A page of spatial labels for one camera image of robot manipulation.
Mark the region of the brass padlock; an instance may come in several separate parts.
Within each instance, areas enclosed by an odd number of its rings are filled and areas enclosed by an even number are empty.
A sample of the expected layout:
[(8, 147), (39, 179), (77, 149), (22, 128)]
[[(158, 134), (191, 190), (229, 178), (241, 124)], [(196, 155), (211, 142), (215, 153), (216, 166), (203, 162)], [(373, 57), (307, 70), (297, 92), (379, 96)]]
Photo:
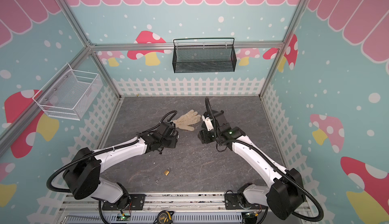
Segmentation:
[(167, 168), (164, 172), (164, 174), (167, 176), (169, 173), (170, 173), (171, 169), (170, 168)]

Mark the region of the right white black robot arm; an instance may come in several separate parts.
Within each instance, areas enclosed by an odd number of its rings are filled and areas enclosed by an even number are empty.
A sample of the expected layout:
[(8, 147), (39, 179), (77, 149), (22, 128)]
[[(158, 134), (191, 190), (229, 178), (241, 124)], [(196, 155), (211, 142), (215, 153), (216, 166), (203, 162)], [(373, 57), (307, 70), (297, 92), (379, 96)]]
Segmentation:
[[(281, 220), (293, 215), (308, 222), (319, 222), (324, 218), (324, 210), (318, 200), (309, 193), (296, 169), (288, 170), (260, 150), (247, 134), (238, 127), (232, 128), (224, 112), (212, 109), (210, 99), (205, 98), (206, 112), (202, 115), (203, 125), (198, 137), (203, 144), (216, 143), (243, 158), (266, 182), (266, 186), (247, 183), (239, 189), (237, 195), (240, 204), (247, 208), (249, 204), (266, 206)], [(305, 216), (296, 210), (307, 199), (315, 205), (318, 214)]]

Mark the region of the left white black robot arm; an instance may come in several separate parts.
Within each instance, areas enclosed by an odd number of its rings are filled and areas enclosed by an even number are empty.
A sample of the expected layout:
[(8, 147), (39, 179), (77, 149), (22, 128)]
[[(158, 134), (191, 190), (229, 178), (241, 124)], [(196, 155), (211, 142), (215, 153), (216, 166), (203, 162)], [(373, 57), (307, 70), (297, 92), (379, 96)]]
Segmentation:
[(172, 119), (176, 114), (175, 110), (168, 112), (156, 126), (137, 133), (124, 143), (95, 151), (80, 149), (70, 163), (48, 178), (47, 188), (54, 192), (71, 193), (76, 200), (91, 197), (108, 202), (118, 210), (129, 208), (132, 200), (126, 188), (102, 178), (100, 174), (127, 159), (175, 148), (178, 131)]

